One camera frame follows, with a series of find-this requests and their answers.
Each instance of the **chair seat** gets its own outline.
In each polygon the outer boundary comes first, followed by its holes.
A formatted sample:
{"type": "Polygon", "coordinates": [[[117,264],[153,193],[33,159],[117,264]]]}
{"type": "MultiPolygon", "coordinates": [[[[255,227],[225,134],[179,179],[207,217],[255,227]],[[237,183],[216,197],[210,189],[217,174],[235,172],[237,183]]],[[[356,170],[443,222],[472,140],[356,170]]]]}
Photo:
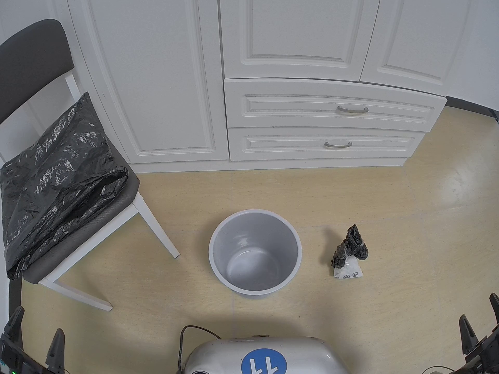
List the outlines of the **chair seat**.
{"type": "Polygon", "coordinates": [[[121,156],[115,146],[109,142],[109,147],[114,155],[114,161],[117,166],[124,166],[128,169],[128,179],[120,194],[103,209],[97,217],[79,228],[72,234],[69,234],[59,244],[45,253],[40,259],[22,272],[22,277],[33,284],[38,284],[41,279],[51,273],[64,259],[73,253],[80,245],[87,241],[104,225],[114,219],[123,209],[130,205],[137,191],[139,190],[140,180],[137,178],[127,161],[121,156]]]}

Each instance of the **crumpled black plastic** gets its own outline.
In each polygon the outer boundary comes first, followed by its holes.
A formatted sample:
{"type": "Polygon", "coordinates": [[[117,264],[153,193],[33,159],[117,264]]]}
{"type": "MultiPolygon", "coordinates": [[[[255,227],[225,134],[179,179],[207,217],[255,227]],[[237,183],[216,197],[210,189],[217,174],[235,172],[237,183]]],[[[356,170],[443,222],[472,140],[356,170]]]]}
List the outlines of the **crumpled black plastic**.
{"type": "Polygon", "coordinates": [[[123,189],[90,96],[0,169],[3,244],[10,279],[98,215],[123,189]]]}
{"type": "Polygon", "coordinates": [[[333,260],[331,260],[331,266],[335,269],[341,269],[345,266],[345,261],[348,256],[355,256],[359,260],[364,260],[367,258],[368,254],[369,251],[367,250],[367,246],[360,236],[357,225],[354,224],[347,230],[346,239],[336,248],[333,260]]]}

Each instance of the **white drawer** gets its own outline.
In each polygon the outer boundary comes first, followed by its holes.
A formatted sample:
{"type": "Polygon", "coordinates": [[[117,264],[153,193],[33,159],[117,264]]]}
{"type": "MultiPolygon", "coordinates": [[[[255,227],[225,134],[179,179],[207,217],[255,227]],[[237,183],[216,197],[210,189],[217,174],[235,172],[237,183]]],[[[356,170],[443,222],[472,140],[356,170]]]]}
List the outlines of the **white drawer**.
{"type": "Polygon", "coordinates": [[[228,143],[232,161],[407,158],[424,134],[353,128],[230,128],[228,143]]]}
{"type": "Polygon", "coordinates": [[[365,83],[226,79],[227,126],[332,126],[429,132],[447,100],[365,83]],[[365,110],[348,113],[338,109],[365,110]]]}

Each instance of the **chair leg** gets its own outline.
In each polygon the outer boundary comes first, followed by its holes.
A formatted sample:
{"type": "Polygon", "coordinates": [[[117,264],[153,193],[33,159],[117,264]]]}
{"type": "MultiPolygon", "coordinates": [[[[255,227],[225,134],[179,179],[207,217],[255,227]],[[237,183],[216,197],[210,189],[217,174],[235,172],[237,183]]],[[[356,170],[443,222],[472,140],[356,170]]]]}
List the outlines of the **chair leg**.
{"type": "Polygon", "coordinates": [[[165,230],[160,226],[153,213],[146,205],[142,196],[137,192],[137,196],[135,197],[133,204],[135,208],[139,211],[140,215],[144,218],[148,226],[153,230],[154,234],[159,238],[161,243],[165,246],[165,248],[172,254],[174,258],[180,255],[177,248],[173,245],[171,240],[166,235],[165,230]]]}
{"type": "Polygon", "coordinates": [[[59,292],[59,294],[70,297],[71,299],[74,299],[76,301],[86,303],[87,305],[93,306],[95,308],[106,310],[107,312],[109,312],[113,308],[109,302],[98,299],[92,295],[88,295],[80,290],[77,290],[76,288],[61,283],[59,280],[50,282],[44,278],[40,281],[40,284],[45,285],[47,288],[50,288],[55,292],[59,292]]]}

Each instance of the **silver drawer handle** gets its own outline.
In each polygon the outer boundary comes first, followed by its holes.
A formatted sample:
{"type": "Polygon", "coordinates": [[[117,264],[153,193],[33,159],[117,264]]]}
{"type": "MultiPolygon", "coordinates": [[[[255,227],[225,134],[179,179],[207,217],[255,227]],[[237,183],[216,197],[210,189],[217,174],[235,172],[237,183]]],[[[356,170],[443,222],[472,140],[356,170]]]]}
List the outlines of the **silver drawer handle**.
{"type": "Polygon", "coordinates": [[[324,143],[324,146],[325,147],[328,147],[328,148],[346,148],[346,147],[349,147],[349,146],[352,146],[352,142],[349,142],[348,144],[345,144],[344,146],[336,146],[334,144],[329,144],[327,141],[324,143]]]}
{"type": "Polygon", "coordinates": [[[365,107],[364,109],[350,109],[350,108],[343,108],[341,105],[338,105],[338,110],[341,112],[349,112],[350,114],[365,114],[366,112],[369,112],[369,108],[365,107]]]}

